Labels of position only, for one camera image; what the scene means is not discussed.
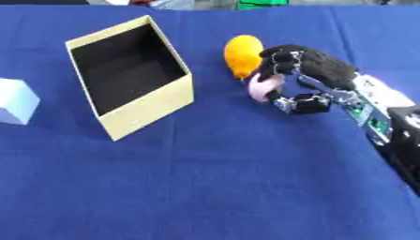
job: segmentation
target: blue cloth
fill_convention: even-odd
[[[253,102],[222,57],[240,34],[307,45],[419,101],[419,11],[0,7],[0,76],[42,100],[28,127],[0,125],[0,239],[420,239],[420,200],[353,120]],[[112,142],[64,42],[144,14],[191,68],[196,100]]]

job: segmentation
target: orange ball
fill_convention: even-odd
[[[236,79],[249,77],[261,64],[263,44],[254,36],[240,35],[225,46],[224,59]]]

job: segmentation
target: robotic hand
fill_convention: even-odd
[[[261,57],[260,73],[249,85],[258,86],[282,74],[293,75],[303,87],[317,90],[286,98],[278,88],[268,89],[264,97],[285,113],[325,113],[336,103],[420,195],[420,105],[323,52],[280,45],[261,52]]]

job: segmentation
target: white block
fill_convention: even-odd
[[[39,104],[39,98],[21,80],[0,79],[0,122],[26,125]]]

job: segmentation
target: beige box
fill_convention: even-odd
[[[150,16],[66,46],[95,117],[114,141],[193,101],[191,72]]]

